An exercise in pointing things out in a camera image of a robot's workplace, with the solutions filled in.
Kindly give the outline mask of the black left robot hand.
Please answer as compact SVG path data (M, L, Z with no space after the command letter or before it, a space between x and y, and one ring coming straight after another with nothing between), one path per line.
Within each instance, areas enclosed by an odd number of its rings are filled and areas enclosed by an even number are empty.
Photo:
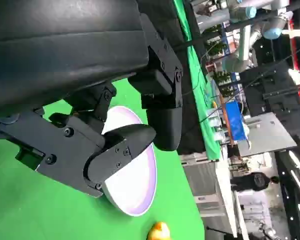
M0 0L0 139L30 169L98 198L149 145L175 151L183 67L135 0ZM147 124L103 132L128 79Z

